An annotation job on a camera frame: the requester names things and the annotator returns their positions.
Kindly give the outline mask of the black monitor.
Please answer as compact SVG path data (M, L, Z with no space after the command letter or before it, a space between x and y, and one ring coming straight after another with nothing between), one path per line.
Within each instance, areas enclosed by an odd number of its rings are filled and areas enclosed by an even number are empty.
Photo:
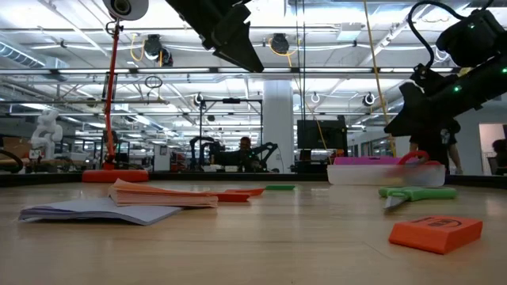
M341 120L298 120L297 147L324 150L348 147L347 127Z

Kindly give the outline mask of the red desk lamp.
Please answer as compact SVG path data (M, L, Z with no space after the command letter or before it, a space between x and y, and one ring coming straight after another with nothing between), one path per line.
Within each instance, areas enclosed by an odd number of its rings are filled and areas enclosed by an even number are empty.
M106 32L112 36L112 55L109 70L105 73L105 97L104 118L105 129L103 141L107 148L106 157L101 163L99 170L86 170L82 174L83 182L90 183L115 183L117 180L129 182L145 182L149 180L149 174L143 169L118 169L120 163L116 161L116 141L112 130L111 108L113 93L116 91L116 57L120 32L123 30L122 21L136 21L142 18L148 11L147 0L102 0L113 21L106 24Z

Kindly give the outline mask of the orange eraser black print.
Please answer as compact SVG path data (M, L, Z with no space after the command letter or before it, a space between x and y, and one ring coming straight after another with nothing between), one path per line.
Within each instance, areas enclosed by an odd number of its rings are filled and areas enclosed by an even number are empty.
M477 241L482 228L478 219L432 215L395 223L388 241L444 255Z

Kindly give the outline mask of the green-handled scissors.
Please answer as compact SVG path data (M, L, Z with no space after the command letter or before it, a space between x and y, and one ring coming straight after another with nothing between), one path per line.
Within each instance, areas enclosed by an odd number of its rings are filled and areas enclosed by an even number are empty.
M446 187L382 187L379 196L386 199L384 209L392 210L405 202L416 202L419 200L452 200L458 196L454 188Z

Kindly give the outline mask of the red eraser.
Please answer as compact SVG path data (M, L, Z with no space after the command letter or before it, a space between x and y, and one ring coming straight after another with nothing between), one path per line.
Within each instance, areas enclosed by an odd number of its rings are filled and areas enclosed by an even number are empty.
M216 196L219 202L224 203L245 203L250 198L248 193L236 192L213 192L212 196Z

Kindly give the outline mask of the clear pencil box pink lid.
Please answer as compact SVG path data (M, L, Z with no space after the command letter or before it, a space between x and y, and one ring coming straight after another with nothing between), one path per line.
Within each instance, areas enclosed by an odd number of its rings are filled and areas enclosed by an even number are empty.
M335 185L439 187L446 168L437 161L422 164L417 158L346 157L328 165L327 176Z

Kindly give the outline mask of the black background frame rig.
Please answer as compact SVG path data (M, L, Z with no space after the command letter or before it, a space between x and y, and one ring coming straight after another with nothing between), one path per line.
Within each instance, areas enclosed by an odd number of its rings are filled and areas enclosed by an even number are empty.
M220 112L212 112L212 108L215 104L220 103L222 105L241 105L246 104L247 108L249 109L248 112L240 112L240 111L220 111ZM215 127L215 132L217 131L223 131L225 127L232 127L233 131L240 131L241 127L248 127L250 129L257 128L258 136L257 136L257 142L262 144L264 142L264 108L263 108L263 100L253 100L253 99L241 99L241 98L234 98L234 97L228 97L223 99L210 99L205 100L202 99L200 101L199 105L199 135L198 135L198 147L200 151L200 158L204 158L205 150L203 145L204 140L204 131L203 131L203 120L205 116L258 116L259 117L259 124L220 124L220 125L211 125L211 128Z

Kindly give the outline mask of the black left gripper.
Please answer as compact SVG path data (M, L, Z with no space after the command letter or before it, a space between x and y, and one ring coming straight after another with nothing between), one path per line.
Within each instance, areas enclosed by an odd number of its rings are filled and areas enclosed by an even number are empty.
M261 73L261 63L251 41L250 0L166 0L179 17L198 34L213 55L237 67Z

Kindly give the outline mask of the white building column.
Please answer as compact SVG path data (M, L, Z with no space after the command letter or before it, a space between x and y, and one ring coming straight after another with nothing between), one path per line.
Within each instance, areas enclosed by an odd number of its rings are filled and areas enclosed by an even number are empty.
M294 159L292 82L268 80L263 87L263 140L278 145L267 165L290 174Z

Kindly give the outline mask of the lavender sticky note pad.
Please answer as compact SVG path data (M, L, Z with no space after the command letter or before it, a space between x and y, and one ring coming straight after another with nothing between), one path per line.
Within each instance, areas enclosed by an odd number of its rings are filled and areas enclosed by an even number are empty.
M19 220L119 219L149 226L182 211L181 207L117 206L111 198L77 199L28 207Z

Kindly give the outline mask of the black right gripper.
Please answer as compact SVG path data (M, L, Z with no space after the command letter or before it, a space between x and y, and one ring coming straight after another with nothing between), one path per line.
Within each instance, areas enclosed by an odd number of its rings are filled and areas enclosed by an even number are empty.
M399 87L403 106L384 128L394 137L428 134L447 128L454 131L454 119L470 109L507 92L507 55L497 55L466 74L442 76L422 67L413 81Z

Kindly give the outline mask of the black aluminium table frame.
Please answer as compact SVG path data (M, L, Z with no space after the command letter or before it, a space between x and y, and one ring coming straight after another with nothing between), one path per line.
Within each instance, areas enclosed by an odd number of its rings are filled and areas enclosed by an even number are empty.
M327 175L324 173L171 173L158 171L149 173L149 178L151 181L328 181ZM81 181L81 173L2 174L0 175L0 188L38 184L76 183ZM451 185L507 190L507 177L451 175L446 177L445 182Z

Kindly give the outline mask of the pink sticky note pad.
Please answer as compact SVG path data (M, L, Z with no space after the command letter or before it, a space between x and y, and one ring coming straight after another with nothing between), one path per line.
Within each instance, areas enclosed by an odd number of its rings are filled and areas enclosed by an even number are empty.
M165 190L117 179L108 195L117 206L218 207L218 198L201 192Z

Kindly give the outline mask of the person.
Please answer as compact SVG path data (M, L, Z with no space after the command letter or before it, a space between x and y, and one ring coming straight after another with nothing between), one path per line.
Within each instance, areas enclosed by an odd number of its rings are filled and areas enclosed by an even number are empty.
M445 166L447 174L450 173L449 160L452 160L456 174L462 174L463 168L456 140L456 134L460 129L458 121L451 119L436 131L411 135L410 151L426 152L431 160Z
M248 137L242 137L239 141L239 162L244 172L254 171L254 162L257 158L251 148L251 140Z
M495 175L503 176L507 173L507 139L499 139L493 142L496 170Z

